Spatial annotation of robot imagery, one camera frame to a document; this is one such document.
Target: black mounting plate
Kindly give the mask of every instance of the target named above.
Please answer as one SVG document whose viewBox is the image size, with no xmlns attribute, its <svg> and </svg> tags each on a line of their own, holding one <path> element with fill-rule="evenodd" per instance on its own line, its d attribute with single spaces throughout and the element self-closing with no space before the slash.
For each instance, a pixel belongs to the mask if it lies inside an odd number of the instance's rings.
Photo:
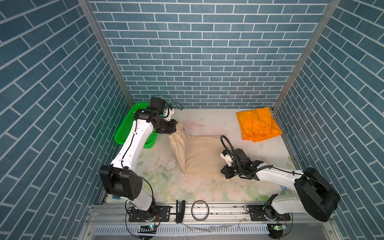
<svg viewBox="0 0 384 240">
<path fill-rule="evenodd" d="M 264 210 L 263 210 L 263 207 L 264 205 L 252 205 L 252 210 L 249 215 L 251 216 L 251 221 L 253 222 L 257 222 L 257 221 L 271 221 L 269 219 L 267 219 L 265 216 L 264 216 Z M 279 221 L 282 222 L 282 221 L 285 221 L 288 222 L 291 220 L 291 215 L 290 214 L 282 214 L 279 218 Z"/>
<path fill-rule="evenodd" d="M 170 216 L 170 206 L 156 206 L 156 214 L 160 213 L 160 221 L 161 222 L 169 222 Z M 129 216 L 129 222 L 145 222 L 145 218 L 139 216 L 133 212 L 133 215 Z"/>
</svg>

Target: green plastic basket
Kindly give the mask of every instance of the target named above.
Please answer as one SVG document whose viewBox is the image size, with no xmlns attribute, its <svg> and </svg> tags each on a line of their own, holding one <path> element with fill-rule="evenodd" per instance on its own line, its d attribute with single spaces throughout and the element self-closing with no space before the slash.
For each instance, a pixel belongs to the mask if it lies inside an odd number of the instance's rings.
<svg viewBox="0 0 384 240">
<path fill-rule="evenodd" d="M 133 117 L 135 115 L 135 112 L 139 110 L 140 108 L 147 108 L 149 103 L 136 103 L 131 107 L 129 110 L 127 116 L 124 118 L 123 122 L 121 123 L 119 129 L 117 130 L 115 134 L 115 142 L 123 145 L 125 143 L 125 140 L 127 140 L 127 137 L 131 131 L 132 123 L 133 123 Z M 157 138 L 157 133 L 152 132 L 149 137 L 147 138 L 144 148 L 151 148 L 155 144 Z"/>
</svg>

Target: beige pants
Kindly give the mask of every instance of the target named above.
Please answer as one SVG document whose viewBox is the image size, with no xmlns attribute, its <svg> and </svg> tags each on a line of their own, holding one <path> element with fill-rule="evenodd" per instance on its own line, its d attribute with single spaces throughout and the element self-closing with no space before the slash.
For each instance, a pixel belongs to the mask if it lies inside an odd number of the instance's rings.
<svg viewBox="0 0 384 240">
<path fill-rule="evenodd" d="M 220 137 L 191 136 L 185 132 L 184 125 L 178 123 L 176 132 L 169 135 L 169 142 L 184 174 L 229 181 L 220 172 L 226 165 L 220 157 L 224 150 Z"/>
</svg>

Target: blue brick wall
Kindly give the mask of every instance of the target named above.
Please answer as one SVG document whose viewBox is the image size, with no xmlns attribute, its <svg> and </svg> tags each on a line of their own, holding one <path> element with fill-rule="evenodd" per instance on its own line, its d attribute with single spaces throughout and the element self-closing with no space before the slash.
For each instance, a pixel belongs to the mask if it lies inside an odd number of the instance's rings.
<svg viewBox="0 0 384 240">
<path fill-rule="evenodd" d="M 341 194 L 345 239 L 383 239 L 384 1 L 342 0 L 278 116 L 303 168 Z"/>
<path fill-rule="evenodd" d="M 94 1 L 135 102 L 272 106 L 328 0 Z"/>
<path fill-rule="evenodd" d="M 79 236 L 126 111 L 76 0 L 0 1 L 0 239 Z"/>
</svg>

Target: beige fabric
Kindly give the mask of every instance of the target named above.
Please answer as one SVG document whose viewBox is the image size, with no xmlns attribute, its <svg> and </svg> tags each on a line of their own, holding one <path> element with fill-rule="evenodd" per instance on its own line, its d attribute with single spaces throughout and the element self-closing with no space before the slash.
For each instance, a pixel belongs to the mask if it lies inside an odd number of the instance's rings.
<svg viewBox="0 0 384 240">
<path fill-rule="evenodd" d="M 220 153 L 224 150 L 219 137 L 191 136 L 183 124 L 169 135 L 169 142 L 182 171 L 204 179 L 229 181 L 220 170 L 226 165 Z"/>
</svg>

